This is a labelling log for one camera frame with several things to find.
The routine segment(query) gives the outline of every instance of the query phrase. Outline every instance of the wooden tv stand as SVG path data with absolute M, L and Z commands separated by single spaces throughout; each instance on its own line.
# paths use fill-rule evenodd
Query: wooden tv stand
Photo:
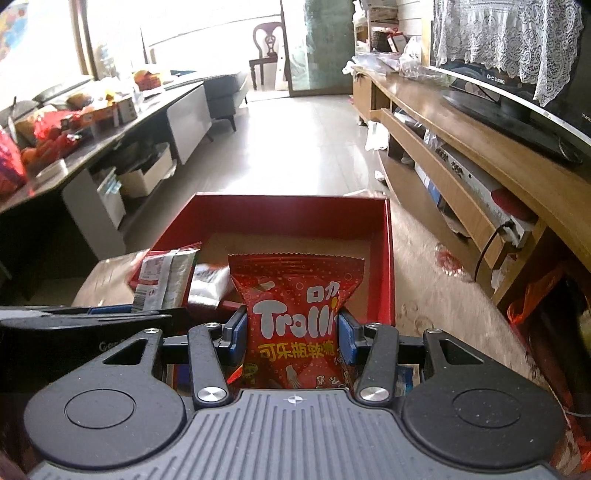
M 481 200 L 441 162 L 423 139 L 392 114 L 397 106 L 487 171 L 538 216 L 532 235 L 518 251 L 517 260 L 500 288 L 492 295 L 503 314 L 510 302 L 524 294 L 530 281 L 559 261 L 576 257 L 584 270 L 591 271 L 591 166 L 568 170 L 455 109 L 442 98 L 437 86 L 397 74 L 384 77 L 358 70 L 353 80 L 353 104 L 361 118 L 379 121 L 390 132 L 388 156 L 395 160 L 382 160 L 388 185 L 401 204 L 435 236 L 438 236 L 437 228 L 421 218 L 434 219 L 435 216 L 422 211 L 417 215 L 405 205 L 408 185 L 400 179 L 405 175 L 410 178 L 410 174 L 407 167 L 397 162 L 403 151 L 431 178 L 478 250 L 483 249 L 495 225 L 485 215 Z M 428 207 L 436 209 L 433 202 Z M 453 245 L 447 246 L 454 253 Z M 511 242 L 497 236 L 485 254 L 485 261 L 491 269 L 499 268 L 511 251 L 517 251 Z

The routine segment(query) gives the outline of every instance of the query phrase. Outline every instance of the silver screw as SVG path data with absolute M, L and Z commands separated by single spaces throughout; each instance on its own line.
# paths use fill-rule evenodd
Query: silver screw
M 359 395 L 365 401 L 384 401 L 390 396 L 390 393 L 382 387 L 365 387 Z
M 199 390 L 197 398 L 206 402 L 220 401 L 227 395 L 226 391 L 220 387 L 205 387 Z

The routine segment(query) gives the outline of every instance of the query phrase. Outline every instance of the frosted glass panel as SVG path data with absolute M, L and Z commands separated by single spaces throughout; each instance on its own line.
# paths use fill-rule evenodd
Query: frosted glass panel
M 293 90 L 350 86 L 342 69 L 353 56 L 350 0 L 284 0 Z

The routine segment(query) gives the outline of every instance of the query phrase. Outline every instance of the table top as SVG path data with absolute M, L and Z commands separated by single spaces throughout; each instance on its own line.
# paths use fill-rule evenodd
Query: table top
M 568 169 L 452 107 L 437 86 L 363 71 L 400 108 L 531 208 L 591 270 L 591 164 Z
M 202 84 L 203 82 L 197 82 L 183 85 L 171 90 L 166 90 L 155 97 L 148 98 L 142 103 L 141 111 L 138 112 L 138 117 L 135 120 L 125 125 L 121 125 L 118 128 L 105 131 L 91 141 L 84 142 L 80 148 L 72 153 L 72 155 L 69 155 L 64 159 L 66 163 L 66 168 L 64 170 L 47 180 L 29 180 L 29 182 L 0 205 L 0 213 L 60 187 L 67 179 L 80 171 L 80 169 L 84 168 L 84 166 L 88 165 L 88 163 L 100 153 L 108 149 L 116 148 L 118 143 L 123 140 L 124 136 L 134 128 L 145 122 L 157 112 L 160 112 L 174 102 L 177 102 L 183 96 L 187 95 L 192 90 L 195 90 L 195 88 Z

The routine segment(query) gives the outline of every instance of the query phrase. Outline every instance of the red candy bag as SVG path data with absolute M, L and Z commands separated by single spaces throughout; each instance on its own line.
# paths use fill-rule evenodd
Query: red candy bag
M 230 255 L 248 309 L 244 387 L 351 387 L 337 312 L 363 279 L 363 259 L 304 254 Z

